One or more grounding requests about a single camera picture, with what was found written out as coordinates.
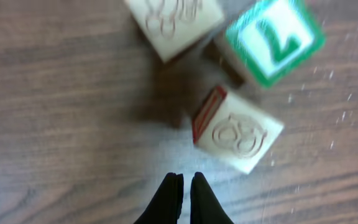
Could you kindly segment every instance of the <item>green border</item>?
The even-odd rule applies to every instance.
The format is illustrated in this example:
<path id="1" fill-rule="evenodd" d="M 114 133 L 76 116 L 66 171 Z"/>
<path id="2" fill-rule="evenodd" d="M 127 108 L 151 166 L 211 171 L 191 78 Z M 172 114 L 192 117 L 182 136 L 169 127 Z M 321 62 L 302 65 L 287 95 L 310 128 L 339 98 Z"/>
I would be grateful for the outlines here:
<path id="1" fill-rule="evenodd" d="M 294 70 L 297 66 L 299 66 L 303 61 L 312 57 L 315 52 L 324 46 L 326 41 L 321 27 L 317 24 L 311 13 L 307 10 L 303 0 L 288 0 L 290 4 L 292 4 L 295 9 L 305 18 L 306 24 L 315 35 L 314 42 L 309 48 L 305 49 L 305 51 L 300 56 L 295 58 L 292 62 L 280 69 L 278 72 L 274 73 L 271 78 L 266 78 L 264 73 L 259 69 L 259 66 L 253 57 L 248 54 L 241 41 L 238 39 L 238 33 L 242 31 L 247 24 L 252 22 L 256 17 L 263 13 L 269 7 L 269 5 L 275 1 L 282 0 L 264 0 L 256 3 L 252 9 L 241 15 L 241 17 L 238 18 L 238 20 L 226 30 L 227 41 L 233 47 L 234 51 L 240 57 L 240 59 L 244 62 L 246 67 L 251 71 L 253 76 L 265 88 L 270 88 L 292 70 Z"/>

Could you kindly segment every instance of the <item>white block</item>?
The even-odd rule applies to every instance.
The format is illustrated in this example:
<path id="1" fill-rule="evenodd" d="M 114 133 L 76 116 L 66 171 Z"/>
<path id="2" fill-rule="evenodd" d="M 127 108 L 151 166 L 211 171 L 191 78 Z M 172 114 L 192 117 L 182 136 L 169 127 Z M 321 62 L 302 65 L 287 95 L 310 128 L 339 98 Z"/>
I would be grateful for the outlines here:
<path id="1" fill-rule="evenodd" d="M 166 62 L 224 21 L 215 0 L 125 0 Z"/>
<path id="2" fill-rule="evenodd" d="M 217 86 L 193 120 L 194 143 L 249 174 L 284 128 L 281 121 Z"/>

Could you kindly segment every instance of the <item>block with green border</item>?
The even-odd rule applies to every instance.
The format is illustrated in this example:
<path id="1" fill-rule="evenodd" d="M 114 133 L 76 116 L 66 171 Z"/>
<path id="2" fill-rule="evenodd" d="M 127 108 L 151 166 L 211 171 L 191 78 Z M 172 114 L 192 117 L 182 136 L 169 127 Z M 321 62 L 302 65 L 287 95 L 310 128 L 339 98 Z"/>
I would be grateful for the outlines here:
<path id="1" fill-rule="evenodd" d="M 325 43 L 321 27 L 302 0 L 256 3 L 224 36 L 254 79 L 269 88 Z"/>

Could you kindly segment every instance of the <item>block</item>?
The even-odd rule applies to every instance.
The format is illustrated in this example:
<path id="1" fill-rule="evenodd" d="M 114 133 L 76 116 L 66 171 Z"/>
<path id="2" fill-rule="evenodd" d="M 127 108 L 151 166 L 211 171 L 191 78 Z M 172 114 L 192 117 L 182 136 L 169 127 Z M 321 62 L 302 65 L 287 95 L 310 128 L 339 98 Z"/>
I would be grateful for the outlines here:
<path id="1" fill-rule="evenodd" d="M 167 62 L 224 21 L 215 0 L 125 0 L 160 58 Z"/>
<path id="2" fill-rule="evenodd" d="M 263 0 L 214 43 L 238 74 L 270 88 L 317 52 L 325 37 L 302 0 Z"/>
<path id="3" fill-rule="evenodd" d="M 281 121 L 221 86 L 212 90 L 192 126 L 198 148 L 247 174 L 284 128 Z"/>

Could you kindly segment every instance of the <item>wood grain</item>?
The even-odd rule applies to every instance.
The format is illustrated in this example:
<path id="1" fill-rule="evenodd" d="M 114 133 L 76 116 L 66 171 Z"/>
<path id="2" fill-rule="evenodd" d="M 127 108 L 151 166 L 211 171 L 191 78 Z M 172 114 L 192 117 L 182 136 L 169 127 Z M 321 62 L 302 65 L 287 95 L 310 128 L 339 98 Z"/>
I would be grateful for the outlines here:
<path id="1" fill-rule="evenodd" d="M 0 224 L 132 223 L 167 172 L 189 223 L 196 171 L 235 223 L 358 223 L 358 1 L 306 2 L 326 46 L 257 96 L 287 128 L 244 175 L 192 145 L 189 115 L 233 85 L 208 39 L 164 67 L 122 1 L 0 0 Z"/>

